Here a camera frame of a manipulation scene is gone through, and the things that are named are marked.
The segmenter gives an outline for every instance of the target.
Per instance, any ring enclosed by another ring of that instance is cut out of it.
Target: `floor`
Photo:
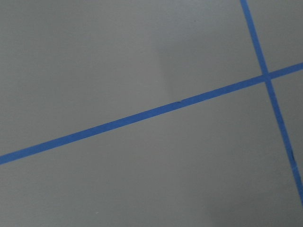
[[[1,1],[0,226],[301,227],[302,7]]]

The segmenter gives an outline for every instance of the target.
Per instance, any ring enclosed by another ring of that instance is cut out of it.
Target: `blue tape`
[[[297,72],[297,71],[300,71],[300,70],[303,70],[303,63],[299,63],[299,64],[296,64],[296,65],[286,67],[284,69],[273,71],[273,72],[269,73],[269,76],[270,76],[271,79],[275,79],[275,78],[285,76],[287,74]]]
[[[255,52],[256,52],[256,55],[257,55],[257,58],[258,58],[258,61],[259,61],[259,65],[260,65],[262,74],[264,76],[264,82],[266,84],[266,88],[267,88],[267,91],[268,91],[270,102],[272,104],[272,107],[273,107],[273,110],[274,110],[274,113],[275,113],[275,116],[276,116],[276,120],[277,120],[279,129],[280,129],[282,138],[283,138],[284,146],[285,146],[287,156],[288,156],[291,168],[292,168],[294,180],[295,180],[297,190],[298,190],[298,193],[299,193],[299,196],[300,196],[300,199],[301,199],[301,204],[303,206],[303,185],[302,185],[302,181],[301,181],[301,176],[300,176],[300,173],[299,173],[297,163],[296,163],[295,158],[294,158],[292,145],[291,145],[288,133],[287,133],[287,129],[286,129],[286,126],[285,126],[285,123],[284,123],[284,120],[283,120],[283,116],[282,116],[279,104],[278,104],[278,100],[276,98],[275,90],[274,90],[274,87],[273,87],[272,82],[271,82],[272,78],[277,78],[279,76],[285,75],[285,73],[288,74],[288,73],[294,72],[298,69],[302,69],[302,64],[297,64],[297,65],[294,65],[292,67],[288,67],[288,68],[285,68],[285,69],[282,69],[282,70],[278,70],[278,71],[273,72],[271,74],[268,73],[266,61],[265,61],[265,58],[264,58],[264,55],[263,55],[263,52],[262,52],[262,48],[261,48],[261,45],[260,45],[260,42],[259,42],[259,39],[258,39],[258,35],[257,35],[256,29],[255,29],[254,23],[253,23],[253,19],[252,19],[251,13],[250,13],[250,9],[249,9],[249,6],[247,4],[247,0],[240,0],[240,1],[241,1],[244,16],[246,18],[248,29],[250,31],[250,36],[251,36],[251,39],[252,39],[252,42],[253,42],[253,45],[254,45],[254,48],[255,48]]]
[[[91,137],[97,134],[101,134],[103,132],[106,131],[110,131],[116,128],[120,128],[135,122],[139,122],[160,114],[164,114],[170,111],[174,111],[189,105],[193,105],[196,103],[200,103],[203,102],[205,100],[211,99],[211,98],[215,98],[218,96],[222,96],[225,95],[227,93],[233,92],[233,91],[237,91],[246,87],[250,87],[253,86],[255,84],[259,84],[264,82],[264,78],[263,76],[258,76],[258,77],[254,77],[248,80],[244,80],[232,85],[228,85],[213,91],[209,91],[197,96],[193,96],[190,98],[186,98],[180,102],[175,102],[175,103],[171,103],[171,104],[167,104],[167,105],[163,105],[148,111],[144,111],[129,117],[125,117],[113,122],[109,122],[109,123],[105,123],[102,124],[100,126],[96,126],[90,129],[86,129],[80,132],[76,132],[67,136],[63,136],[54,140],[50,140],[48,142],[45,143],[41,143],[32,147],[28,147],[22,150],[18,150],[9,154],[5,154],[0,156],[0,165],[5,164],[7,162],[12,162],[15,160],[18,160],[20,158],[24,158],[30,155],[34,155],[46,150],[50,150],[56,147],[60,147],[63,146],[65,144],[69,144],[72,142],[76,142],[78,140],[82,140],[85,139],[87,137]]]

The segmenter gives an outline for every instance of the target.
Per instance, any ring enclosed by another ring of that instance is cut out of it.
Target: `tape strip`
[[[276,98],[275,90],[274,90],[274,87],[271,82],[272,77],[278,77],[280,75],[283,75],[284,73],[287,73],[287,74],[291,73],[291,72],[297,70],[298,68],[301,68],[302,66],[301,66],[301,64],[297,64],[292,67],[278,70],[278,71],[272,73],[271,75],[268,73],[266,61],[265,61],[265,58],[264,58],[264,55],[262,52],[262,48],[261,48],[261,45],[260,45],[260,42],[258,39],[258,35],[257,35],[256,29],[255,29],[254,23],[253,23],[250,9],[247,4],[247,0],[240,0],[240,1],[241,1],[244,16],[246,18],[247,26],[250,31],[250,36],[251,36],[251,39],[252,39],[252,42],[253,42],[253,45],[255,48],[255,52],[256,52],[256,55],[257,55],[257,58],[259,61],[259,65],[260,65],[261,71],[263,73],[267,92],[268,92],[268,95],[269,95],[269,98],[270,98],[270,101],[271,101],[271,104],[272,104],[272,107],[273,107],[273,110],[274,110],[274,113],[276,116],[277,123],[279,125],[279,129],[280,129],[282,138],[283,138],[284,146],[285,146],[287,156],[288,156],[288,159],[289,159],[289,162],[290,162],[290,165],[292,168],[292,172],[294,175],[294,180],[295,180],[297,190],[298,190],[298,193],[299,193],[299,196],[301,199],[301,204],[303,206],[303,185],[302,185],[302,181],[301,181],[301,176],[299,173],[297,163],[294,158],[292,145],[291,145],[288,133],[287,133],[287,129],[286,129],[286,126],[285,126],[285,123],[283,120],[283,116],[282,116],[282,113],[281,113],[281,110],[279,107],[278,100]]]
[[[262,76],[258,76],[258,77],[254,77],[248,80],[244,80],[232,85],[228,85],[213,91],[209,91],[197,96],[193,96],[190,98],[186,98],[183,99],[180,102],[174,102],[171,104],[167,104],[167,105],[163,105],[148,111],[144,111],[141,113],[137,113],[135,115],[131,115],[113,122],[109,122],[109,123],[105,123],[90,129],[86,129],[80,132],[76,132],[67,136],[63,136],[54,140],[50,140],[48,142],[45,143],[41,143],[32,147],[28,147],[22,150],[18,150],[9,154],[5,154],[0,156],[0,165],[7,163],[7,162],[12,162],[15,160],[18,160],[20,158],[24,158],[30,155],[34,155],[37,153],[40,153],[42,151],[46,151],[46,150],[50,150],[56,147],[60,147],[63,146],[65,144],[68,143],[73,143],[76,142],[78,140],[82,140],[85,139],[87,137],[91,137],[97,134],[101,134],[104,133],[106,131],[110,131],[116,128],[120,128],[135,122],[139,122],[160,114],[164,114],[170,111],[174,111],[189,105],[193,105],[196,103],[200,103],[203,102],[205,100],[211,99],[211,98],[215,98],[218,96],[222,96],[225,95],[227,93],[233,92],[233,91],[237,91],[246,87],[250,87],[253,86],[255,84],[259,84],[264,82],[264,78]]]

